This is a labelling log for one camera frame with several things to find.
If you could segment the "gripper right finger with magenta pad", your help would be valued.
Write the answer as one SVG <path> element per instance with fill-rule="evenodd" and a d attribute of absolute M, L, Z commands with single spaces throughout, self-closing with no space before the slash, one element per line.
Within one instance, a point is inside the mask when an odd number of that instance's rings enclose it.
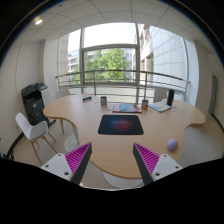
<path fill-rule="evenodd" d="M 133 154 L 145 185 L 182 169 L 168 154 L 159 155 L 137 143 L 133 144 Z"/>

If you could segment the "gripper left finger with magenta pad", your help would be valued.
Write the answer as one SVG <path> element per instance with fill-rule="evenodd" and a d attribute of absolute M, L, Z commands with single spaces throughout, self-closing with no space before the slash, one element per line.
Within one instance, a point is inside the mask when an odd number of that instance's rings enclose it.
<path fill-rule="evenodd" d="M 92 144 L 84 144 L 67 154 L 57 153 L 48 162 L 41 166 L 56 176 L 79 185 L 90 156 L 92 154 Z"/>

